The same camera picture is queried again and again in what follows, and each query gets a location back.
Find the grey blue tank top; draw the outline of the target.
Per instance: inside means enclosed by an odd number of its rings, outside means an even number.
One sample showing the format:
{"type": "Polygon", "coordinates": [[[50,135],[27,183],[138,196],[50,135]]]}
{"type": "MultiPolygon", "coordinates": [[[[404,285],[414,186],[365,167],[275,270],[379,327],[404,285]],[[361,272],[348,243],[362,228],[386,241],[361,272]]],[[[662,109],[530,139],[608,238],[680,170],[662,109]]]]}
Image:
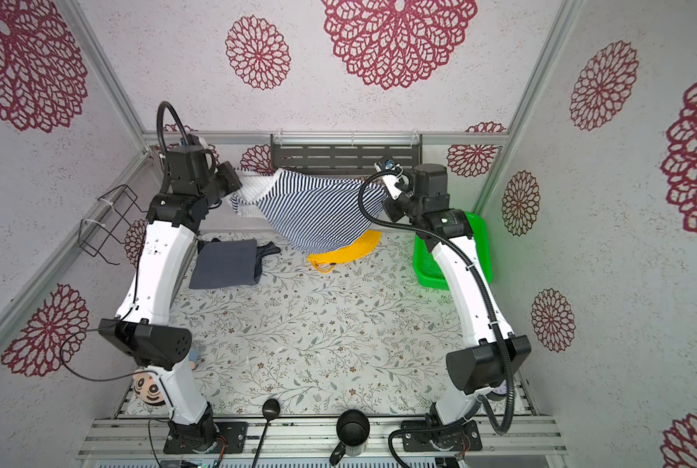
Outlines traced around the grey blue tank top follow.
{"type": "Polygon", "coordinates": [[[280,253],[280,247],[274,243],[259,246],[255,239],[198,241],[196,264],[188,288],[216,290],[258,285],[262,277],[262,260],[280,253]]]}

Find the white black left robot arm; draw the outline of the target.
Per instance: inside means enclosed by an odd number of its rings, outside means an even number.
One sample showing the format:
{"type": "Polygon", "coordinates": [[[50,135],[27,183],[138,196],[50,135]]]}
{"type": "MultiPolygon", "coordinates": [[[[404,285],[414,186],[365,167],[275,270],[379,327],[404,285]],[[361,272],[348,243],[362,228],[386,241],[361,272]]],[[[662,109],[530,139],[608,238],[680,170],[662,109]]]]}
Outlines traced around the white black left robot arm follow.
{"type": "Polygon", "coordinates": [[[104,339],[153,377],[169,407],[170,437],[194,452],[209,450],[219,430],[190,368],[192,333],[169,325],[170,308],[192,259],[200,222],[238,189],[241,181],[225,162],[209,171],[195,194],[155,195],[132,286],[114,319],[99,326],[104,339]]]}

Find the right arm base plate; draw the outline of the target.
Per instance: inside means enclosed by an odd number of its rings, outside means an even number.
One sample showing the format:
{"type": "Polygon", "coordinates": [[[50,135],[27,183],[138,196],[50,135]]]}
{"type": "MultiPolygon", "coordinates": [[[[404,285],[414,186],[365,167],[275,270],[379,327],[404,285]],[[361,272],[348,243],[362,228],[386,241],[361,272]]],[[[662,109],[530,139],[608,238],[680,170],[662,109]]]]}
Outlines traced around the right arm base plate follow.
{"type": "Polygon", "coordinates": [[[405,452],[479,452],[483,448],[474,420],[445,430],[432,430],[426,421],[405,420],[400,429],[405,452]]]}

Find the striped tank top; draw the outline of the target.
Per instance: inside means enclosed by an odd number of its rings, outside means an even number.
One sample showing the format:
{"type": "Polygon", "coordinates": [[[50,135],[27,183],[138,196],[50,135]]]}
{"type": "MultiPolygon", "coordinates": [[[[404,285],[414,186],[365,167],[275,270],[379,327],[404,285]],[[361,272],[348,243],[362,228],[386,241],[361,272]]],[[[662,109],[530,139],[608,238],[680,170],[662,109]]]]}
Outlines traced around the striped tank top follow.
{"type": "Polygon", "coordinates": [[[283,169],[272,175],[235,173],[242,187],[229,195],[234,212],[241,218],[264,218],[307,254],[347,247],[372,226],[359,210],[358,179],[313,177],[283,169]]]}

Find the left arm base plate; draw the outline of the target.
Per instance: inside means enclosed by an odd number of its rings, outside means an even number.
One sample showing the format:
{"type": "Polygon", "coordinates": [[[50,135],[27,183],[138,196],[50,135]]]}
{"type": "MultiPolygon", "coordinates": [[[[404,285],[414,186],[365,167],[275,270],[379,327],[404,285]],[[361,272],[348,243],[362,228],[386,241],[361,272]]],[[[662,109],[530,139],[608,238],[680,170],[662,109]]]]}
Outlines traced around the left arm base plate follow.
{"type": "Polygon", "coordinates": [[[216,421],[217,430],[210,443],[188,444],[172,435],[167,437],[163,454],[242,454],[247,439],[249,424],[243,421],[216,421]]]}

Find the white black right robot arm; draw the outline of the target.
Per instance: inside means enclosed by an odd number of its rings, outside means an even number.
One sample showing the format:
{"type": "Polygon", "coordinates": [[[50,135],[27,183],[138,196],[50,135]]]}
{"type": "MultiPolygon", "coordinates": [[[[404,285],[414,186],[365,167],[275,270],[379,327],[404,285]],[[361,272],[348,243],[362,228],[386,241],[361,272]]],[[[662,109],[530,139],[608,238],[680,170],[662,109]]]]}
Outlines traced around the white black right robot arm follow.
{"type": "Polygon", "coordinates": [[[433,414],[446,426],[484,408],[494,431],[507,433],[515,411],[514,376],[532,352],[525,335],[516,335],[498,307],[486,279],[468,216],[437,197],[432,212],[411,194],[398,192],[385,201],[389,219],[406,216],[410,228],[439,266],[457,308],[463,348],[449,353],[446,369],[452,388],[433,414]]]}

